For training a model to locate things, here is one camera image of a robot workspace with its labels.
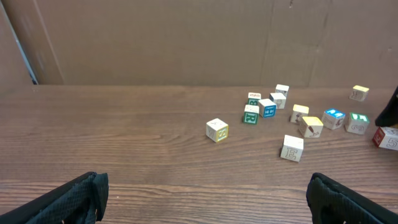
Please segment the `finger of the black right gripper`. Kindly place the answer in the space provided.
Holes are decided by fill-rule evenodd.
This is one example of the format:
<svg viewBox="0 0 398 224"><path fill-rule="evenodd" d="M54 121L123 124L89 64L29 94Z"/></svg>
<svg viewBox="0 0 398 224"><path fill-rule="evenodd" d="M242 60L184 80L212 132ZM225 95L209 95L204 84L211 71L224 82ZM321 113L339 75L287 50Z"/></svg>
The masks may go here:
<svg viewBox="0 0 398 224"><path fill-rule="evenodd" d="M380 127L390 127L397 124L397 111L398 111L398 99L397 99L398 87L391 96L387 106L376 118L375 125Z"/></svg>

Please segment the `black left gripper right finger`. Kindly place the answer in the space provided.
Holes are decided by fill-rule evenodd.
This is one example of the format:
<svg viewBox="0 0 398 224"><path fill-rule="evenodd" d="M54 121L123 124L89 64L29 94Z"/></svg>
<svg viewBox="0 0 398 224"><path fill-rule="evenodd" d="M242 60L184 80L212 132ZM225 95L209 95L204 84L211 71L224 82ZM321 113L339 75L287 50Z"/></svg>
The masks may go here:
<svg viewBox="0 0 398 224"><path fill-rule="evenodd" d="M314 173L306 198L313 224L397 224L397 214L337 181Z"/></svg>

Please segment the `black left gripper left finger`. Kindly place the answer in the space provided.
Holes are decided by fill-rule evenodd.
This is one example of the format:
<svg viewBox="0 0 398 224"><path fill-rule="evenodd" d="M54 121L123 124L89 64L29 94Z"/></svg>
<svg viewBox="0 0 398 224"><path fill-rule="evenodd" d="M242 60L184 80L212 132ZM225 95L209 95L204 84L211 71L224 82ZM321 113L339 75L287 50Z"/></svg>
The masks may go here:
<svg viewBox="0 0 398 224"><path fill-rule="evenodd" d="M90 224L100 222L104 217L108 196L108 174L87 172L1 215L1 223Z"/></svg>

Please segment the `red sided wood block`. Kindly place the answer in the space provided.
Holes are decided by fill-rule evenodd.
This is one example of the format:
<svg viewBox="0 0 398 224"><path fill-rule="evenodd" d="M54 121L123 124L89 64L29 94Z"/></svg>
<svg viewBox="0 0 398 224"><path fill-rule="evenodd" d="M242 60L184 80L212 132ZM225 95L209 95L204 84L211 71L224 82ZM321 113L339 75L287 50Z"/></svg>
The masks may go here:
<svg viewBox="0 0 398 224"><path fill-rule="evenodd" d="M397 128L378 127L373 143L380 148L398 150Z"/></svg>

